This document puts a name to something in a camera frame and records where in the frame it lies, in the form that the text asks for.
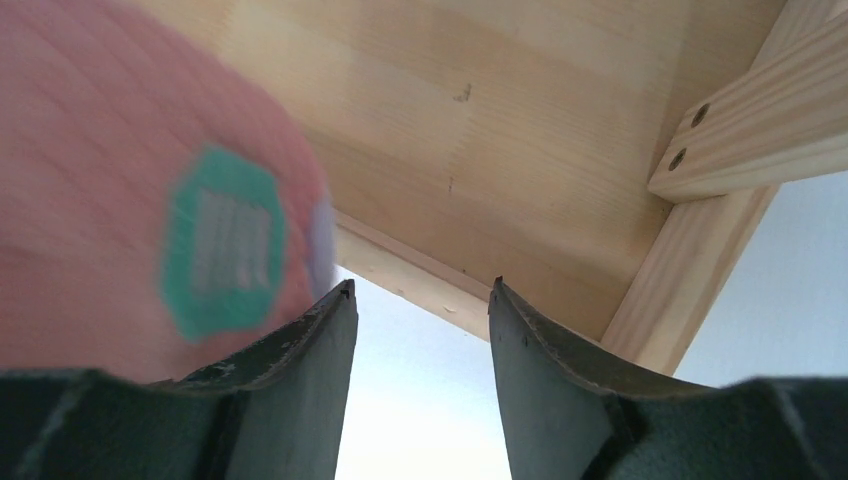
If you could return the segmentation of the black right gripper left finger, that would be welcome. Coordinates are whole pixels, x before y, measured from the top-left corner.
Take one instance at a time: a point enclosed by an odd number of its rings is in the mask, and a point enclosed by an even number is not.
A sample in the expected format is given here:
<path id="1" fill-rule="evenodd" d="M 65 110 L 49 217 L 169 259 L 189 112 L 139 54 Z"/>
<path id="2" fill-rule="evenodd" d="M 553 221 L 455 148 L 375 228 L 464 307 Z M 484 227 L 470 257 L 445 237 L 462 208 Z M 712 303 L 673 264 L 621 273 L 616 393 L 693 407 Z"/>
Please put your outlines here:
<path id="1" fill-rule="evenodd" d="M 5 479 L 331 479 L 358 312 L 340 282 L 296 321 L 179 382 L 1 375 Z"/>

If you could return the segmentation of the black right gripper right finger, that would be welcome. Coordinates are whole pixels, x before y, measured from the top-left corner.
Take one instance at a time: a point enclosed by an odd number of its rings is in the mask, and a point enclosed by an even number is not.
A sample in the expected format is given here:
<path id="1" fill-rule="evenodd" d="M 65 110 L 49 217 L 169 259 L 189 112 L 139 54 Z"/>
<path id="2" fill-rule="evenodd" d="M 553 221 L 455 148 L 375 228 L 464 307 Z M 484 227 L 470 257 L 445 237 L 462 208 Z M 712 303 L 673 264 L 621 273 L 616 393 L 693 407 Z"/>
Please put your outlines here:
<path id="1" fill-rule="evenodd" d="M 722 388 L 629 361 L 552 321 L 502 279 L 490 345 L 516 479 L 843 479 L 847 381 Z"/>

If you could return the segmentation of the pink sock with green patch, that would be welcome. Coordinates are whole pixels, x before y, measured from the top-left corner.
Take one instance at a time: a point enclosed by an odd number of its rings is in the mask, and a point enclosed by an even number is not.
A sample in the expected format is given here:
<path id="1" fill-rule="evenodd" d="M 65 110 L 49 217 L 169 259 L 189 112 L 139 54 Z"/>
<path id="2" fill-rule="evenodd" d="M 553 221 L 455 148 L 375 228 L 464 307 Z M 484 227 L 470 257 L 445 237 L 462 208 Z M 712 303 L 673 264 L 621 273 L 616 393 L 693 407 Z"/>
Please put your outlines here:
<path id="1" fill-rule="evenodd" d="M 332 287 L 282 106 L 122 1 L 1 5 L 1 365 L 179 380 Z"/>

